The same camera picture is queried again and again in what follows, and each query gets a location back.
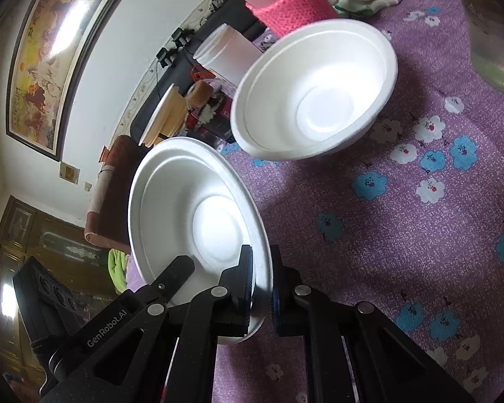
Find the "framed horse painting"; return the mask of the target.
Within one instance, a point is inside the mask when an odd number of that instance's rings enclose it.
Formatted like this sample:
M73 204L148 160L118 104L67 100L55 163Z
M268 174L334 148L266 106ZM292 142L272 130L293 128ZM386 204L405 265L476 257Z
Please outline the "framed horse painting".
M10 63L6 133L60 161L73 99L120 0L32 0Z

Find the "green cloth pile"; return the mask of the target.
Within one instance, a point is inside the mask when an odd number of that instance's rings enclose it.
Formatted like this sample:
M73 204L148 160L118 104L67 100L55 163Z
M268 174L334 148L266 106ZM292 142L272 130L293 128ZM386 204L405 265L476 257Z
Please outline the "green cloth pile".
M121 250L110 249L108 252L108 272L117 293L121 294L127 289L127 267L129 255Z

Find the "small yellow wall picture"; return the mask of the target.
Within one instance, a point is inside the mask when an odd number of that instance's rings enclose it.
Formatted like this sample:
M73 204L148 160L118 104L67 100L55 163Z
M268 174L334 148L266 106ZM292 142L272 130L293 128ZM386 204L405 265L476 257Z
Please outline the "small yellow wall picture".
M60 163L60 177L61 179L72 183L74 185L78 184L79 177L80 177L80 170L79 168L73 167L69 164L66 164L64 162Z

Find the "purple floral tablecloth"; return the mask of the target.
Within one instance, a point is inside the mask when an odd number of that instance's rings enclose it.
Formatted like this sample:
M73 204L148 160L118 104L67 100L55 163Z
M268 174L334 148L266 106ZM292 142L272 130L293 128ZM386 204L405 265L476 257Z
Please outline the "purple floral tablecloth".
M399 76L366 136L301 162L221 153L304 282L376 305L476 401L504 398L504 94L472 69L460 0L372 24Z

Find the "white foam bowl back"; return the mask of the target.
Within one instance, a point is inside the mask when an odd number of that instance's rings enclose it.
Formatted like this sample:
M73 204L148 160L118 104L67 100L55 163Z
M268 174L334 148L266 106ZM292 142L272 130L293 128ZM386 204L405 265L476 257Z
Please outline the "white foam bowl back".
M394 48L377 28L348 19L301 27L267 49L239 82L233 136L262 160L337 152L372 127L397 76Z

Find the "white foam bowl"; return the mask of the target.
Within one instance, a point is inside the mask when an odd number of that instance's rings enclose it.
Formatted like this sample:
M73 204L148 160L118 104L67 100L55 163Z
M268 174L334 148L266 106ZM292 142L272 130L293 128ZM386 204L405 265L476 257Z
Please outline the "white foam bowl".
M253 257L251 317L246 336L260 329L270 309L272 260L254 199L238 173L215 149L190 137L153 147L135 172L128 203L133 258L151 284L178 256L195 271L170 299L172 307L215 286L238 264L242 245Z
M239 82L233 136L262 160L337 152L372 127L397 76L394 48L377 28L348 19L301 27L267 49Z

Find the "black leather sofa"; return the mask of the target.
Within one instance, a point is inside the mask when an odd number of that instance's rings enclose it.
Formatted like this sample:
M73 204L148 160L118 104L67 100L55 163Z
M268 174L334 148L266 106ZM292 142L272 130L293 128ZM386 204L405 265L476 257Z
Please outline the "black leather sofa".
M142 101L130 125L129 134L133 140L136 142L140 140L160 98L171 84L177 86L179 93L183 96L193 85L191 71L197 64L193 55L204 40L222 24L233 27L250 42L259 38L266 30L266 26L246 7L244 0L225 0L219 9L195 31L190 41L178 50L172 64L162 68L156 61L156 74L159 76L159 81L147 91L148 96Z

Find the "stack of beige paper bowls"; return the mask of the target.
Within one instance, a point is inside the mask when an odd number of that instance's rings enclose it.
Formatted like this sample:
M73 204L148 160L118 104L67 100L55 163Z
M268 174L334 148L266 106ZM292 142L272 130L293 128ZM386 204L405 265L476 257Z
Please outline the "stack of beige paper bowls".
M140 137L139 145L151 147L173 137L183 128L186 116L185 98L179 93L179 87L171 84L159 100Z

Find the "dark bottle with cork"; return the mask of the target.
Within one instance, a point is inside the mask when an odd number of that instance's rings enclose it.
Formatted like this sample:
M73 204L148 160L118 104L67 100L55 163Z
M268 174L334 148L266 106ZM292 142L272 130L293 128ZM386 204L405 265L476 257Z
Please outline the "dark bottle with cork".
M199 80L189 89L184 99L187 106L186 127L197 130L215 118L226 95L220 88L213 88L209 83Z

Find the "white plastic jar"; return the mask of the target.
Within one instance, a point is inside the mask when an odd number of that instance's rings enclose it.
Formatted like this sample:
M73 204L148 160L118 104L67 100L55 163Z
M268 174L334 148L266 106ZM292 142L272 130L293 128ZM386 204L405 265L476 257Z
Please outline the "white plastic jar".
M193 55L203 68L238 86L262 52L228 24L215 29Z

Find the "wooden glass door cabinet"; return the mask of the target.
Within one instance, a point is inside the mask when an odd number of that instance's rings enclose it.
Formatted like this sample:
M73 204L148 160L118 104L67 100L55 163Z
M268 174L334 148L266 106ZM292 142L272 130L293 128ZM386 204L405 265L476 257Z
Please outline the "wooden glass door cabinet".
M37 402L49 359L117 296L108 251L82 228L11 196L0 222L0 373L22 402Z

